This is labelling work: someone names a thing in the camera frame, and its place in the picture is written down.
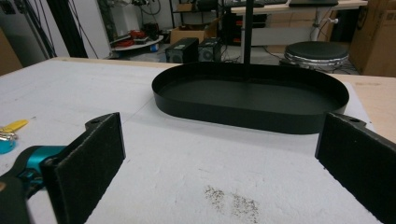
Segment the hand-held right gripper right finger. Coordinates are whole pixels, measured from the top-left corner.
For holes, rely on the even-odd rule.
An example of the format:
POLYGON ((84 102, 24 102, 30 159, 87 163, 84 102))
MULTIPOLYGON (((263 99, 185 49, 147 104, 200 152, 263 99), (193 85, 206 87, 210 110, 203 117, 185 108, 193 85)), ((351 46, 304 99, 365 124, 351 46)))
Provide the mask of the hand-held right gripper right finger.
POLYGON ((349 116, 329 113, 316 159, 383 224, 396 224, 396 144, 349 116))

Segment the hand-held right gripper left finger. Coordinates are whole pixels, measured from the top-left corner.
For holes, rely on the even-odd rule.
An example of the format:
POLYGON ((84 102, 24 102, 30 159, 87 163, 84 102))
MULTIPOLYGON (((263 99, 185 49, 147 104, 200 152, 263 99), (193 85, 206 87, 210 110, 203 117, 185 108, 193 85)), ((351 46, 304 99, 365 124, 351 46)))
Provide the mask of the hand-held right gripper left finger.
POLYGON ((125 159, 120 114, 86 123, 86 131, 40 163, 58 224, 84 224, 125 159))

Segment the white table mat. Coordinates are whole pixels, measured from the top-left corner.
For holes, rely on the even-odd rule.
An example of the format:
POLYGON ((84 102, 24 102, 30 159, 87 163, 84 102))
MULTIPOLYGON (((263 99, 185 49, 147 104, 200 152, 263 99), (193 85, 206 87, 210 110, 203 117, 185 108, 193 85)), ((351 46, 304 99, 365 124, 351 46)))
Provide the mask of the white table mat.
POLYGON ((66 145, 120 114, 126 158, 89 224, 380 224, 316 160, 315 135, 168 116, 156 65, 49 60, 0 76, 0 126, 17 150, 66 145))

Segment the black round stool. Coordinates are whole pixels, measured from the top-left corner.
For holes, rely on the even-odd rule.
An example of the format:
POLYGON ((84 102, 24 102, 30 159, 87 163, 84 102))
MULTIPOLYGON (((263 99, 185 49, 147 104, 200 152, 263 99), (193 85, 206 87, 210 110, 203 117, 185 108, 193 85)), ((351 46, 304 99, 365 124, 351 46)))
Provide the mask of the black round stool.
POLYGON ((285 58, 292 64, 304 68, 339 66, 348 60, 346 47, 324 41, 305 41, 287 45, 285 58))

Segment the tall cardboard box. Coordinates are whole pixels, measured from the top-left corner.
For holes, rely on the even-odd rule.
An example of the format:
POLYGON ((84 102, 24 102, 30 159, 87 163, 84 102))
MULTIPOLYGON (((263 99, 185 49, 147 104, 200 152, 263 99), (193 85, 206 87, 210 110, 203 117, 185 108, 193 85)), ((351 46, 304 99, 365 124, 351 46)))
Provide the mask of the tall cardboard box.
POLYGON ((396 77, 396 0, 369 0, 361 8, 349 60, 361 75, 396 77))

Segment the white round low table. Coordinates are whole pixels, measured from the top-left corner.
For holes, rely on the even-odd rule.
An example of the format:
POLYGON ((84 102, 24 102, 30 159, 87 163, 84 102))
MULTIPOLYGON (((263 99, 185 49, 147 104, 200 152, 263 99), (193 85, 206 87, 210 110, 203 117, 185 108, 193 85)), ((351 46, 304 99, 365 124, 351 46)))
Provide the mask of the white round low table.
POLYGON ((157 40, 154 41, 148 41, 145 44, 141 44, 141 45, 132 45, 132 46, 128 46, 128 47, 115 47, 112 50, 115 51, 123 51, 123 50, 133 50, 133 49, 142 49, 142 48, 151 48, 152 46, 156 46, 158 45, 161 41, 163 41, 163 35, 159 35, 157 40))

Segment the black oval tray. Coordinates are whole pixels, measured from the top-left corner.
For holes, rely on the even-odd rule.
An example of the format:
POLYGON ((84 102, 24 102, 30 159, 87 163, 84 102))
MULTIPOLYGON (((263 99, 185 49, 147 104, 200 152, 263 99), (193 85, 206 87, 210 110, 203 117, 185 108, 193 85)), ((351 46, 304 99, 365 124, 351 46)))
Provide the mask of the black oval tray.
POLYGON ((168 115, 289 134, 319 133, 326 114, 344 113, 349 101, 336 78, 280 65, 184 63, 151 87, 168 115))

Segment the brown cardboard sheet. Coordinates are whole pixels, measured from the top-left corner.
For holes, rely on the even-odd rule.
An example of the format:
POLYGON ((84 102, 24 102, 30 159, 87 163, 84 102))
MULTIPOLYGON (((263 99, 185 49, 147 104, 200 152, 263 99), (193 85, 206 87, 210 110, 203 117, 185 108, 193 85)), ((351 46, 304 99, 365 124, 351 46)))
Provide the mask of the brown cardboard sheet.
POLYGON ((0 76, 22 69, 21 62, 0 28, 0 76))

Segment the black metal stand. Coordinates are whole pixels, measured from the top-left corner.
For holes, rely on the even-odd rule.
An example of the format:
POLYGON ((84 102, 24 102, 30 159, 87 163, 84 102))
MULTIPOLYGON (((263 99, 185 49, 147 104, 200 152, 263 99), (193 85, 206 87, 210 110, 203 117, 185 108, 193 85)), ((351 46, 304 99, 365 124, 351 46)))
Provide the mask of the black metal stand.
POLYGON ((71 57, 87 58, 88 54, 78 32, 68 0, 46 0, 71 57))

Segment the large black computer case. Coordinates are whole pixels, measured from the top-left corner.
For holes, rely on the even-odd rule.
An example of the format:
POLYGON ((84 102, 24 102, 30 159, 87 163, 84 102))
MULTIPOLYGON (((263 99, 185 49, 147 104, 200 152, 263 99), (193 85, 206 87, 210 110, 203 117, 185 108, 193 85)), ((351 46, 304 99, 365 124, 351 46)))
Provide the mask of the large black computer case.
POLYGON ((184 37, 165 50, 168 63, 194 63, 198 61, 199 39, 184 37))

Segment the white desk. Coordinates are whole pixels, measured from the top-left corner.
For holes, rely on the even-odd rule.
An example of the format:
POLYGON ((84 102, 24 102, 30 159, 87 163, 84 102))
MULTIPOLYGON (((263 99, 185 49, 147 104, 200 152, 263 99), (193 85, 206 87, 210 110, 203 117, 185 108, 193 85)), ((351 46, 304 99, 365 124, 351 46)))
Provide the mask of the white desk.
MULTIPOLYGON (((264 28, 252 27, 251 46, 288 45, 300 41, 317 40, 319 34, 317 26, 324 21, 327 13, 357 9, 368 4, 367 0, 340 0, 334 7, 289 7, 289 2, 290 0, 286 4, 254 7, 253 15, 274 16, 276 14, 314 12, 312 22, 308 26, 301 27, 274 27, 268 24, 264 28)), ((243 48, 245 46, 246 7, 234 7, 231 12, 242 17, 241 47, 243 48)))

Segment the open cardboard box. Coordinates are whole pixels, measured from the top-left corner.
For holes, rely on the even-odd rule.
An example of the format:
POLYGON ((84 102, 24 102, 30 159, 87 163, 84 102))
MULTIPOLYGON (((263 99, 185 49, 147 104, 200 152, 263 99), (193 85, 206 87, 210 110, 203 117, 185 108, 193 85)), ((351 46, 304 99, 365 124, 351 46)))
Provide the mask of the open cardboard box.
POLYGON ((174 44, 182 38, 196 37, 199 42, 206 38, 216 37, 218 35, 219 18, 212 22, 200 24, 185 24, 174 28, 170 34, 170 43, 174 44))

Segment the small black computer case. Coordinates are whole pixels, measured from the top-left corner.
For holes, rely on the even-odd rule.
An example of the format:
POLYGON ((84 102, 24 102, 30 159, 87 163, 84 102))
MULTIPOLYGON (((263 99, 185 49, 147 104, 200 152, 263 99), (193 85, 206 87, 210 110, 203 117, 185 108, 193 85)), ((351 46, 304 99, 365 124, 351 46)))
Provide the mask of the small black computer case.
POLYGON ((221 43, 218 37, 206 38, 198 45, 199 62, 216 62, 221 61, 221 43))

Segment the black laptop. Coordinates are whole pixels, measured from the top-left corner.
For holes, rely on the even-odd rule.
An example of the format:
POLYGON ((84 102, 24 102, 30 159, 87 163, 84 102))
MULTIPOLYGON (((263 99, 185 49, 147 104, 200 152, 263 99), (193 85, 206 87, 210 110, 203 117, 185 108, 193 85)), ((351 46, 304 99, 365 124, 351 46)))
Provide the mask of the black laptop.
POLYGON ((338 0, 290 0, 289 7, 334 7, 338 0))

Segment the black upright pole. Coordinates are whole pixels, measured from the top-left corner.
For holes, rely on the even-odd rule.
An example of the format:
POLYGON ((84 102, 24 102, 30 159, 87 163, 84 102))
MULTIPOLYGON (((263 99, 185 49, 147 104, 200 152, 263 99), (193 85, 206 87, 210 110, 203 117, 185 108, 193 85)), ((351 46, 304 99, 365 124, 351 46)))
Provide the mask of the black upright pole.
POLYGON ((253 22, 253 0, 247 0, 245 14, 244 79, 250 75, 251 36, 253 22))

